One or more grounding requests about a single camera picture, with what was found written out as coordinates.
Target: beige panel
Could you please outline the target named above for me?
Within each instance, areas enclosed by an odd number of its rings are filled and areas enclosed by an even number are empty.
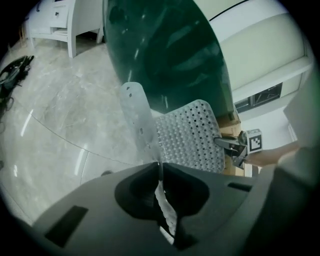
[[[300,81],[301,81],[302,74],[299,74],[295,77],[292,77],[291,79],[288,79],[287,81],[284,81],[282,83],[282,89],[281,89],[281,95],[280,97],[286,96],[290,93],[295,92],[299,89]]]
[[[204,16],[210,20],[231,6],[242,2],[242,0],[194,0],[194,2],[198,5]]]
[[[302,34],[289,14],[260,21],[220,46],[233,90],[304,55]]]

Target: white drawer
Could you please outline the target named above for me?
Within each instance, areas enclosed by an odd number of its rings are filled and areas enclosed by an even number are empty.
[[[69,7],[63,2],[57,2],[61,4],[54,5],[51,9],[50,27],[52,28],[67,28]]]

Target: white furniture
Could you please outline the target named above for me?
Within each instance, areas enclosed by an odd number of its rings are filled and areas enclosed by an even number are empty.
[[[76,36],[97,31],[97,43],[103,37],[102,0],[42,0],[29,13],[28,36],[67,42],[68,54],[74,58]]]

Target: marble floor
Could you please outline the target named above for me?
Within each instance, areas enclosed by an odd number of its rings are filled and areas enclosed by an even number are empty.
[[[34,55],[28,76],[2,117],[2,196],[14,215],[32,224],[48,207],[104,171],[141,163],[120,103],[120,82],[105,44],[77,38],[17,43],[1,62]]]

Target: green glass surface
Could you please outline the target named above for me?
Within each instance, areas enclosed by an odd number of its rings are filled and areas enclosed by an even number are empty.
[[[103,24],[121,82],[140,83],[152,109],[202,99],[216,117],[233,112],[220,45],[192,0],[105,0]]]

